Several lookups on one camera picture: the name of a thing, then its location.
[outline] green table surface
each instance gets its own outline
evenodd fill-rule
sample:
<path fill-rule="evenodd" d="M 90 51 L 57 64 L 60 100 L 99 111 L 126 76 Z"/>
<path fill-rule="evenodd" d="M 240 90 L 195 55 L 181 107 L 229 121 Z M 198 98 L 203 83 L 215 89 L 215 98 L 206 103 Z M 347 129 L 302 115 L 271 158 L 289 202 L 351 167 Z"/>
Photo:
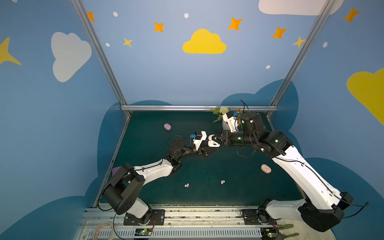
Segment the green table surface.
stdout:
<path fill-rule="evenodd" d="M 212 123 L 216 118 L 211 112 L 133 112 L 113 167 L 159 161 L 167 153 L 167 139 L 174 135 L 190 139 L 196 130 L 216 134 L 222 130 L 221 121 Z M 265 117 L 264 122 L 270 130 Z M 165 123 L 172 126 L 170 131 L 165 130 Z M 220 147 L 204 160 L 198 156 L 183 159 L 176 173 L 146 184 L 139 197 L 148 204 L 186 205 L 260 205 L 267 198 L 302 198 L 293 179 L 271 159 L 258 152 L 243 158 L 236 149 L 245 156 L 253 151 L 252 147 Z M 262 172 L 262 164 L 272 172 Z"/>

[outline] star decoration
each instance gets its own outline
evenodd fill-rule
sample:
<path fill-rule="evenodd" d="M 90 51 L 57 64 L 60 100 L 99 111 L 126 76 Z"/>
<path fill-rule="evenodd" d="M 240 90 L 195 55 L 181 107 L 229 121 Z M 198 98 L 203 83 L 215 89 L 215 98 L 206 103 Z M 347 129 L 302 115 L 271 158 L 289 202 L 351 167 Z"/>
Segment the star decoration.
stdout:
<path fill-rule="evenodd" d="M 358 11 L 355 11 L 354 8 L 351 9 L 349 14 L 344 18 L 344 20 L 348 20 L 349 23 L 352 22 L 352 19 L 358 14 Z"/>
<path fill-rule="evenodd" d="M 164 23 L 156 23 L 155 22 L 155 31 L 161 31 L 163 33 L 163 25 L 164 25 Z"/>
<path fill-rule="evenodd" d="M 277 29 L 276 29 L 276 33 L 275 33 L 275 35 L 274 35 L 272 38 L 280 38 L 280 39 L 281 39 L 281 37 L 283 36 L 283 33 L 284 33 L 286 30 L 287 30 L 287 28 L 286 28 L 286 29 L 280 29 L 280 28 L 277 28 Z"/>
<path fill-rule="evenodd" d="M 132 48 L 132 46 L 131 46 L 131 42 L 132 42 L 132 40 L 126 40 L 125 38 L 124 38 L 124 40 L 125 40 L 125 43 L 123 44 L 123 45 L 129 45 L 131 48 Z"/>
<path fill-rule="evenodd" d="M 87 14 L 88 14 L 89 20 L 95 22 L 95 19 L 93 18 L 93 12 L 90 12 L 90 13 L 87 13 Z"/>
<path fill-rule="evenodd" d="M 299 36 L 299 40 L 298 40 L 296 43 L 292 44 L 292 46 L 293 46 L 293 45 L 298 45 L 299 48 L 300 48 L 300 47 L 301 47 L 301 44 L 302 44 L 304 41 L 305 41 L 305 39 L 301 39 L 301 36 Z"/>
<path fill-rule="evenodd" d="M 0 64 L 5 61 L 10 61 L 16 64 L 21 65 L 14 57 L 12 57 L 8 52 L 9 38 L 6 38 L 2 44 L 0 44 Z"/>
<path fill-rule="evenodd" d="M 241 21 L 243 21 L 243 20 L 242 19 L 236 20 L 236 19 L 232 18 L 232 23 L 229 26 L 228 30 L 236 29 L 238 31 L 239 30 L 239 24 L 241 23 Z"/>

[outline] robotic arm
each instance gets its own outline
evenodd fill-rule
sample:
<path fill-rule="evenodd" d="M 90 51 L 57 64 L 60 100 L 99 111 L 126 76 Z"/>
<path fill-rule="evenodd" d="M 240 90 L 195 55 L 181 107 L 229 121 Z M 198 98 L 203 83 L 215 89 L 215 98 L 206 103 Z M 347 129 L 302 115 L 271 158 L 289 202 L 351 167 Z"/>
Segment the robotic arm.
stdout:
<path fill-rule="evenodd" d="M 209 136 L 205 131 L 197 131 L 191 135 L 194 139 L 191 147 L 176 139 L 160 161 L 145 166 L 122 166 L 104 192 L 116 213 L 128 212 L 144 225 L 149 221 L 151 208 L 138 198 L 143 185 L 175 173 L 182 165 L 182 158 L 198 155 L 204 159 L 220 146 L 253 146 L 282 167 L 304 190 L 306 198 L 297 201 L 267 199 L 257 209 L 242 210 L 246 224 L 272 223 L 279 218 L 288 218 L 302 220 L 313 229 L 324 232 L 341 221 L 343 210 L 352 203 L 352 196 L 325 181 L 283 133 L 268 132 L 259 113 L 237 116 L 237 112 L 230 111 L 223 119 L 229 130 Z M 238 131 L 239 124 L 243 131 Z"/>

